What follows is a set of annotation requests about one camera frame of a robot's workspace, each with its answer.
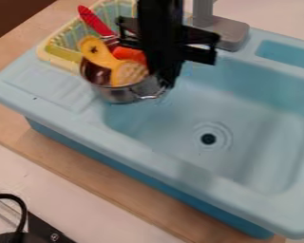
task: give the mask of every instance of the metal pot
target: metal pot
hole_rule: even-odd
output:
[[[134,103],[141,100],[157,99],[167,89],[166,82],[157,76],[148,76],[135,84],[111,86],[109,83],[110,69],[92,64],[86,58],[83,58],[81,62],[80,73],[110,103]]]

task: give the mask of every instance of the toy sink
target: toy sink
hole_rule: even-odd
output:
[[[162,98],[124,105],[32,49],[0,73],[0,102],[253,237],[304,237],[304,41],[252,29],[217,65],[185,63]]]

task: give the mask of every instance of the black cable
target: black cable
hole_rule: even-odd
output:
[[[14,242],[21,242],[20,241],[20,235],[22,235],[23,230],[25,229],[26,222],[27,222],[27,206],[26,203],[18,196],[12,195],[12,194],[0,194],[0,199],[8,199],[8,200],[13,200],[17,202],[21,208],[21,219],[20,223],[15,231],[15,241]]]

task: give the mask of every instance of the gray faucet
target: gray faucet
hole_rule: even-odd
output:
[[[213,15],[213,3],[217,0],[193,0],[193,26],[218,33],[221,42],[218,48],[237,51],[248,37],[246,23]]]

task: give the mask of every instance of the yellow dish rack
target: yellow dish rack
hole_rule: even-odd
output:
[[[118,32],[115,19],[118,16],[136,16],[136,0],[104,0],[90,7],[112,30]],[[70,22],[53,32],[37,47],[39,59],[50,62],[73,73],[79,73],[82,54],[77,44],[87,35],[100,35],[80,18]]]

